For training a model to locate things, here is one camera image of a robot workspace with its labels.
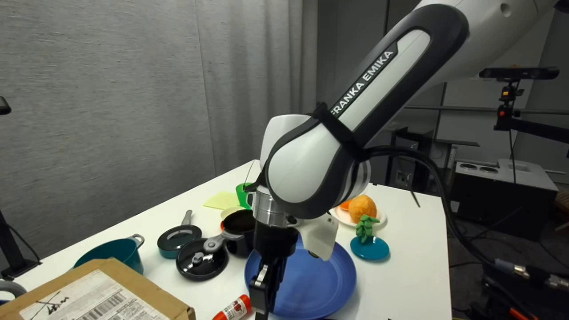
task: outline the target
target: cardboard box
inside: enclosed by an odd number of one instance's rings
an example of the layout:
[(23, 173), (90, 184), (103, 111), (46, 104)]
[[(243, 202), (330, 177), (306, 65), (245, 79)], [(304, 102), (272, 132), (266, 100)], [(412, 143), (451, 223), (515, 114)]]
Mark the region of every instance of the cardboard box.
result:
[(1, 320), (195, 320), (194, 308), (117, 260), (92, 260), (0, 308)]

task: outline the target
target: black cup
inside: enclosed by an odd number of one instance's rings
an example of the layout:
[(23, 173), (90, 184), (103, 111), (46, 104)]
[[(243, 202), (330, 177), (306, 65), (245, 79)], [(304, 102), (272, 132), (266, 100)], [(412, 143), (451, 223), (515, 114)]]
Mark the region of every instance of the black cup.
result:
[(247, 258), (252, 251), (254, 218), (250, 210), (229, 214), (222, 223), (226, 250), (238, 258)]

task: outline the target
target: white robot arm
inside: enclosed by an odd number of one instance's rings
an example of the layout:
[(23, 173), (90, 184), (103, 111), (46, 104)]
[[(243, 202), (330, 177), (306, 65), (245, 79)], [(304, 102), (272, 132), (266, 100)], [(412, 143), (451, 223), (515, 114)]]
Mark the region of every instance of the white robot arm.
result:
[(375, 45), (357, 77), (313, 116), (274, 118), (254, 196), (259, 276), (249, 287), (259, 314), (272, 303), (295, 237), (286, 219), (318, 219), (370, 180), (361, 152), (419, 91), (473, 77), (499, 58), (556, 0), (423, 0)]

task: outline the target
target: teal cup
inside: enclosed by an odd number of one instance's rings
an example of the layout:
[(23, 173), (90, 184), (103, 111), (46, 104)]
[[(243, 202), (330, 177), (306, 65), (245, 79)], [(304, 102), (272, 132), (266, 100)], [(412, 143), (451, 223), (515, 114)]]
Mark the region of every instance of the teal cup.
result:
[(115, 258), (121, 264), (128, 266), (131, 271), (144, 274), (144, 267), (140, 262), (138, 248), (144, 244), (144, 237), (131, 235), (130, 239), (117, 239), (106, 244), (101, 244), (89, 253), (85, 253), (73, 269), (90, 262), (90, 260), (108, 260)]

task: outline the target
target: blue plate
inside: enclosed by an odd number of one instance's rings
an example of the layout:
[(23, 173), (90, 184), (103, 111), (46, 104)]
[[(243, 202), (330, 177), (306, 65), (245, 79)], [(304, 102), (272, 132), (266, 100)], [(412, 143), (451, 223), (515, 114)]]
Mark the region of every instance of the blue plate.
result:
[[(258, 253), (250, 253), (245, 266), (245, 283), (259, 267)], [(284, 278), (274, 306), (279, 319), (323, 319), (345, 306), (355, 289), (355, 267), (341, 246), (334, 246), (332, 258), (320, 262), (302, 250), (288, 258)]]

